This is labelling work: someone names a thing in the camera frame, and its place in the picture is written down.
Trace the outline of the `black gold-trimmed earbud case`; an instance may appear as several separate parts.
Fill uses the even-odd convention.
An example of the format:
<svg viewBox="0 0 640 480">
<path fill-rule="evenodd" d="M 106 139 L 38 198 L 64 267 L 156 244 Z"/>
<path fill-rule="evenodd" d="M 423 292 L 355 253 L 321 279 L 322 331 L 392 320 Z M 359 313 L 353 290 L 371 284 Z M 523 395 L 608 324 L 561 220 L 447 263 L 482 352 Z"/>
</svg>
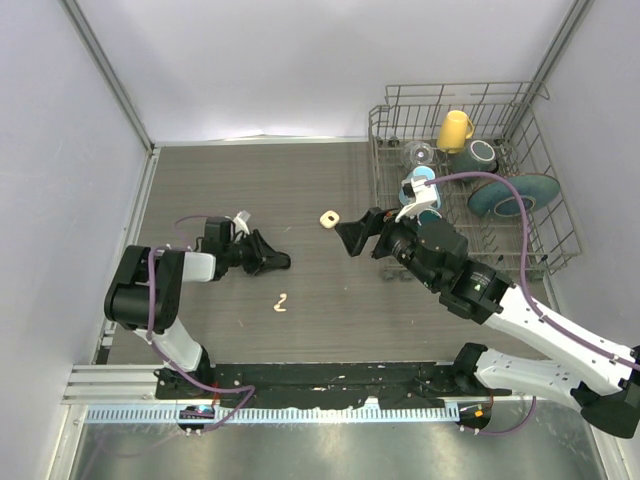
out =
<svg viewBox="0 0 640 480">
<path fill-rule="evenodd" d="M 291 267 L 291 257 L 288 254 L 279 253 L 278 255 L 278 269 L 288 270 Z"/>
</svg>

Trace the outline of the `beige earbud charging case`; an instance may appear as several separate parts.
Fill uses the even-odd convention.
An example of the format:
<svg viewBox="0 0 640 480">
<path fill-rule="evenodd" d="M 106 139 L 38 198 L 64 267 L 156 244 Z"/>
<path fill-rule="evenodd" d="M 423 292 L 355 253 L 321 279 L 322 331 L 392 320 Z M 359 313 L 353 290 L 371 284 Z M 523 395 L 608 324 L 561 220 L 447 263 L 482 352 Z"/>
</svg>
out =
<svg viewBox="0 0 640 480">
<path fill-rule="evenodd" d="M 333 210 L 324 212 L 319 218 L 320 225 L 325 229 L 333 229 L 339 221 L 339 214 Z"/>
</svg>

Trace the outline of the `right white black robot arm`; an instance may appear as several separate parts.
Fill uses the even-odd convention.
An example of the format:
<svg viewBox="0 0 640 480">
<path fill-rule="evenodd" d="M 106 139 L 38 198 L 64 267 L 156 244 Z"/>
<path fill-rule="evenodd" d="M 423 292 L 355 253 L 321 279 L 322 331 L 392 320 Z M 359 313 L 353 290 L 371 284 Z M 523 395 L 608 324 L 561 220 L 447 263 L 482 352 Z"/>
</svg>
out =
<svg viewBox="0 0 640 480">
<path fill-rule="evenodd" d="M 465 395 L 481 388 L 542 397 L 577 411 L 593 427 L 631 439 L 639 425 L 639 350 L 581 327 L 531 297 L 524 283 L 467 253 L 468 240 L 442 218 L 423 225 L 372 208 L 335 230 L 349 256 L 367 240 L 372 258 L 394 258 L 448 312 L 510 335 L 546 355 L 527 360 L 468 343 L 451 380 Z"/>
</svg>

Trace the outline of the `beige earbud pair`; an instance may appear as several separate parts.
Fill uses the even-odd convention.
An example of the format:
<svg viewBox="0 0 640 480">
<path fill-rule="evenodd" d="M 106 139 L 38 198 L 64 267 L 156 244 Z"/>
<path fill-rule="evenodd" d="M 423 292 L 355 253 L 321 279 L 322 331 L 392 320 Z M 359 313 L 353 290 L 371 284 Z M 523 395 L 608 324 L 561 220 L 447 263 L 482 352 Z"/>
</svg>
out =
<svg viewBox="0 0 640 480">
<path fill-rule="evenodd" d="M 287 311 L 287 308 L 284 306 L 285 302 L 288 299 L 288 295 L 286 293 L 281 293 L 279 295 L 278 301 L 273 305 L 273 310 L 277 313 L 284 313 Z"/>
</svg>

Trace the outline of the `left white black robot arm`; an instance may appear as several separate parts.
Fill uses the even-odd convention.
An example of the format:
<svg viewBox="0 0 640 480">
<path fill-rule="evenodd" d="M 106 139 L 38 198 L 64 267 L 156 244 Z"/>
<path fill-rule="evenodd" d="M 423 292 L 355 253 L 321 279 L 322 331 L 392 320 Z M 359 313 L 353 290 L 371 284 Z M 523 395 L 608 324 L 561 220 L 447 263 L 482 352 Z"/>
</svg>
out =
<svg viewBox="0 0 640 480">
<path fill-rule="evenodd" d="M 194 248 L 127 246 L 104 300 L 106 318 L 134 332 L 163 360 L 160 379 L 175 379 L 193 399 L 211 391 L 215 370 L 205 347 L 179 319 L 183 285 L 219 281 L 231 268 L 258 276 L 292 264 L 288 254 L 249 228 L 246 211 L 201 218 L 204 232 Z"/>
</svg>

